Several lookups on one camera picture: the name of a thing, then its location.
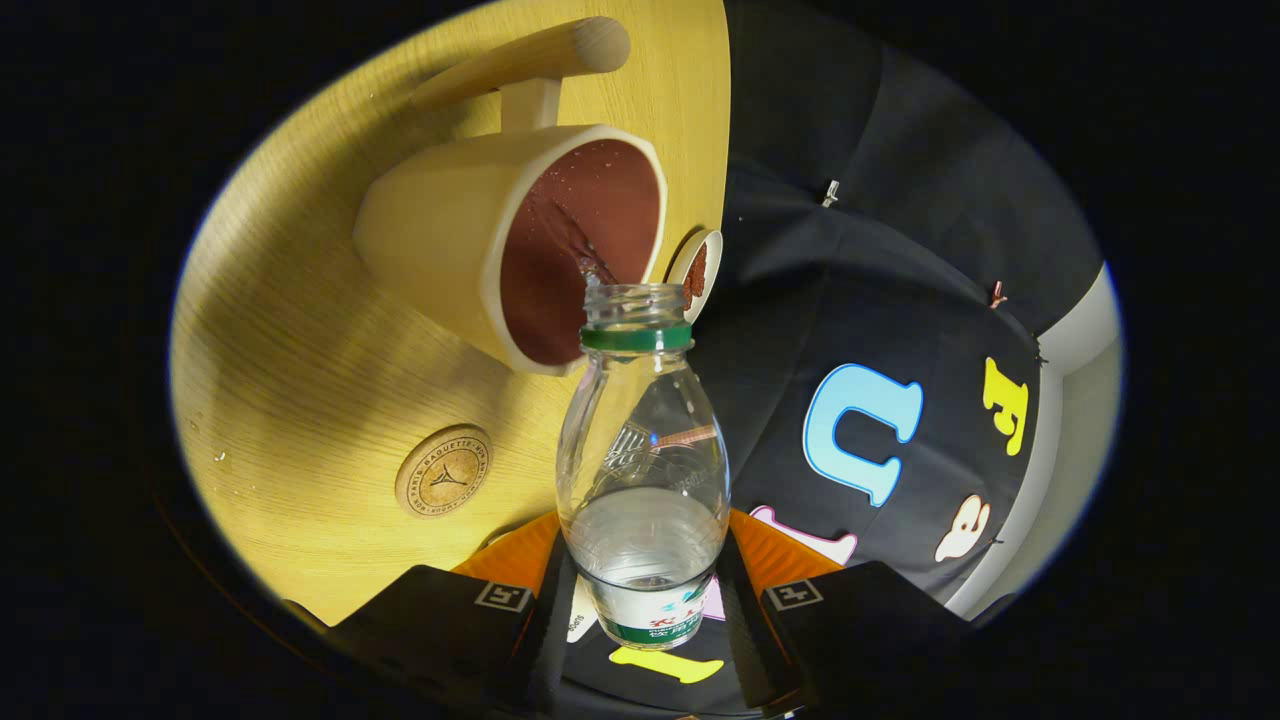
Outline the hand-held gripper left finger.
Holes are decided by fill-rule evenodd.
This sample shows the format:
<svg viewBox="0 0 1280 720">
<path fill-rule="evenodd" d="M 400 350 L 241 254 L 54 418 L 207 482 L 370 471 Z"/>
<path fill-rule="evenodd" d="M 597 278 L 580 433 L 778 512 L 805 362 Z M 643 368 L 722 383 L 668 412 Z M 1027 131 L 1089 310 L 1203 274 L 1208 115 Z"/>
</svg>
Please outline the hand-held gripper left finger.
<svg viewBox="0 0 1280 720">
<path fill-rule="evenodd" d="M 576 578 L 548 512 L 451 570 L 412 566 L 330 639 L 454 716 L 550 716 Z"/>
</svg>

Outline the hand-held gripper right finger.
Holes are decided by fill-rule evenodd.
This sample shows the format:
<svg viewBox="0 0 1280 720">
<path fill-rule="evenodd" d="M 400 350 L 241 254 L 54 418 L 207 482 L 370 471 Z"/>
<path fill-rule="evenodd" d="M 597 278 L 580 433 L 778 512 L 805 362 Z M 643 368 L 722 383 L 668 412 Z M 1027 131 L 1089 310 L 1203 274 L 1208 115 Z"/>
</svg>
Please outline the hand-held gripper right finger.
<svg viewBox="0 0 1280 720">
<path fill-rule="evenodd" d="M 969 624 L 883 562 L 842 568 L 732 511 L 716 574 L 748 706 L 909 714 L 957 667 Z"/>
</svg>

